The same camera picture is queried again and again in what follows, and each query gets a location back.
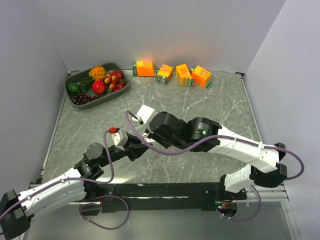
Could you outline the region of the white square charging case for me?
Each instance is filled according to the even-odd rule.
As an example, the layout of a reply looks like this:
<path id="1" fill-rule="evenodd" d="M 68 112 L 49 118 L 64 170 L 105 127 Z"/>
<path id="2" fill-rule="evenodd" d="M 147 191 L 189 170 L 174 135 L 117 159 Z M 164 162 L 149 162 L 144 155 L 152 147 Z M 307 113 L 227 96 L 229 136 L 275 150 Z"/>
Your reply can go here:
<path id="1" fill-rule="evenodd" d="M 143 139 L 144 139 L 146 142 L 148 142 L 149 144 L 153 144 L 153 143 L 156 142 L 156 141 L 155 141 L 152 137 L 150 137 L 149 134 L 147 134 L 147 133 L 143 133 L 143 134 L 142 134 L 142 137 L 143 137 Z"/>

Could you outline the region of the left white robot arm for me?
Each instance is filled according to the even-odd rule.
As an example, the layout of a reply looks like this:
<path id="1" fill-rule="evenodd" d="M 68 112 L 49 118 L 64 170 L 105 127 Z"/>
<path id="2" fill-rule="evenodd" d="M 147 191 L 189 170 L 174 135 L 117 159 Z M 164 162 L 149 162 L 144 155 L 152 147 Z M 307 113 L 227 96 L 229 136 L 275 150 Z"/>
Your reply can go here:
<path id="1" fill-rule="evenodd" d="M 11 189 L 2 196 L 0 228 L 5 239 L 24 234 L 34 217 L 71 202 L 95 200 L 99 195 L 97 179 L 104 173 L 103 167 L 112 167 L 113 162 L 125 157 L 134 161 L 148 150 L 148 142 L 125 131 L 112 128 L 107 132 L 112 136 L 113 145 L 94 142 L 82 159 L 60 176 L 19 193 Z"/>

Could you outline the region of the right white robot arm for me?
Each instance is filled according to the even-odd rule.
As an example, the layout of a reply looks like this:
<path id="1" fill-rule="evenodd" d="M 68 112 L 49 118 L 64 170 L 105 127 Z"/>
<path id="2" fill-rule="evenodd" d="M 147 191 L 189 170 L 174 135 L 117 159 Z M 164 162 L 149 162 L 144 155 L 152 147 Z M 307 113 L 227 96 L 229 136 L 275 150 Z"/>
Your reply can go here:
<path id="1" fill-rule="evenodd" d="M 218 193 L 223 199 L 230 199 L 251 185 L 275 188 L 287 179 L 287 167 L 280 163 L 284 154 L 270 145 L 238 135 L 218 122 L 205 117 L 185 122 L 165 111 L 152 111 L 141 119 L 150 131 L 150 137 L 165 148 L 174 146 L 183 150 L 206 137 L 217 135 L 218 138 L 205 141 L 192 151 L 220 154 L 245 163 L 240 170 L 221 176 Z"/>

